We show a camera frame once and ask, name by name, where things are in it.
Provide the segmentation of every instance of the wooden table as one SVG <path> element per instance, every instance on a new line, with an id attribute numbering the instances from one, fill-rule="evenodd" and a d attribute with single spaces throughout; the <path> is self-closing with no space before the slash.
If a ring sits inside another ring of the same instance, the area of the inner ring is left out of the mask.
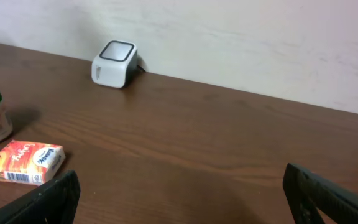
<path id="1" fill-rule="evenodd" d="M 358 114 L 143 73 L 92 82 L 91 62 L 0 44 L 11 140 L 64 146 L 75 223 L 293 223 L 294 162 L 358 194 Z M 0 207 L 34 186 L 0 182 Z"/>

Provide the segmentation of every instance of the barcode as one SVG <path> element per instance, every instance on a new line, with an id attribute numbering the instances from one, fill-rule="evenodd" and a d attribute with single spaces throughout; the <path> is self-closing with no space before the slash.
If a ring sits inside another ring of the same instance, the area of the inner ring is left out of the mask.
<path id="1" fill-rule="evenodd" d="M 19 174 L 19 173 L 6 173 L 7 179 L 10 181 L 20 181 L 29 183 L 29 176 L 27 174 Z"/>

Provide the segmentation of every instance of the orange box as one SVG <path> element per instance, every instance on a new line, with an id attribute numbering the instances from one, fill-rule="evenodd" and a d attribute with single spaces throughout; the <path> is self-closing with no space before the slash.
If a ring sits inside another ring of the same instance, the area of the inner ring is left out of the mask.
<path id="1" fill-rule="evenodd" d="M 0 181 L 41 185 L 65 158 L 62 146 L 12 140 L 0 151 Z"/>

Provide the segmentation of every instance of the small white box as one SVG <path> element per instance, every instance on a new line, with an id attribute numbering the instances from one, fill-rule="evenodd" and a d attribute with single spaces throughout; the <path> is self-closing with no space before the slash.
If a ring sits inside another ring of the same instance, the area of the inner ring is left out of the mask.
<path id="1" fill-rule="evenodd" d="M 122 88 L 137 66 L 137 47 L 113 40 L 107 43 L 92 62 L 92 80 L 100 85 Z"/>

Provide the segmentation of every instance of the black object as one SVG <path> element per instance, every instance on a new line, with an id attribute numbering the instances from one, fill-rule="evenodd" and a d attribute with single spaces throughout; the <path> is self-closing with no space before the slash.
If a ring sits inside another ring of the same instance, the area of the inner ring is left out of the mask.
<path id="1" fill-rule="evenodd" d="M 296 224 L 324 224 L 317 208 L 337 223 L 358 224 L 358 196 L 301 166 L 287 165 L 283 188 Z M 79 197 L 69 171 L 0 208 L 0 223 L 71 224 Z"/>
<path id="2" fill-rule="evenodd" d="M 358 224 L 358 196 L 301 166 L 287 165 L 283 188 L 296 224 L 323 224 L 316 207 L 336 223 Z"/>
<path id="3" fill-rule="evenodd" d="M 76 173 L 68 171 L 0 208 L 0 223 L 73 223 L 80 192 Z"/>

